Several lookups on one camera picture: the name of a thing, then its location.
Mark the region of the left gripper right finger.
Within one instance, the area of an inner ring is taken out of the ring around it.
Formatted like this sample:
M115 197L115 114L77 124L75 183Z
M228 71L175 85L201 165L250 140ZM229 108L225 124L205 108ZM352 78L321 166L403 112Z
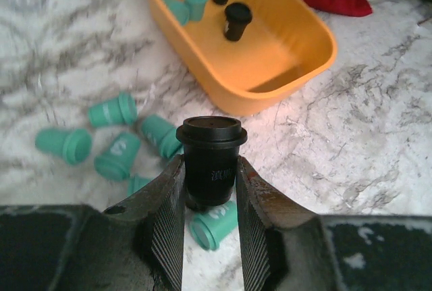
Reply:
M246 290L430 290L431 218L319 215L243 157L236 196Z

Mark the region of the orange storage basket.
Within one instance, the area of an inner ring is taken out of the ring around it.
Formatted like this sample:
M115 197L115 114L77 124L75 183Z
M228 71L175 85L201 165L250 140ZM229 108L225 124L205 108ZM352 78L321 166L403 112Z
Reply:
M181 25L163 0L148 0L157 25L210 100L252 115L285 99L335 61L335 37L303 0L231 0L252 22L237 42L224 37L224 8L208 2L199 22Z

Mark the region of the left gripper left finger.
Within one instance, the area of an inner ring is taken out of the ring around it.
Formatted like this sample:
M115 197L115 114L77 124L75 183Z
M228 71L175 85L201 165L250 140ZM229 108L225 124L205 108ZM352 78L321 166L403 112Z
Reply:
M1 208L2 290L180 290L185 190L176 156L153 181L98 211Z

